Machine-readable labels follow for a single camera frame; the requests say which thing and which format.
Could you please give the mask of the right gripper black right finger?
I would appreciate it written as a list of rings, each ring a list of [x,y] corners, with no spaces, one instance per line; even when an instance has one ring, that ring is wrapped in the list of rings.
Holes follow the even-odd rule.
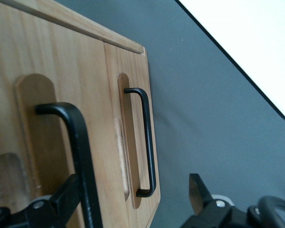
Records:
[[[194,215],[183,228],[246,228],[246,213],[223,199],[214,199],[197,173],[189,175],[189,199]]]

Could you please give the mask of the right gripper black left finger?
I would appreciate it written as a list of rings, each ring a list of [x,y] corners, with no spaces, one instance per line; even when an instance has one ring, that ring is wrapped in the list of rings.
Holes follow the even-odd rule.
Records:
[[[25,210],[29,228],[65,228],[79,199],[78,178],[72,174],[51,196],[34,200]]]

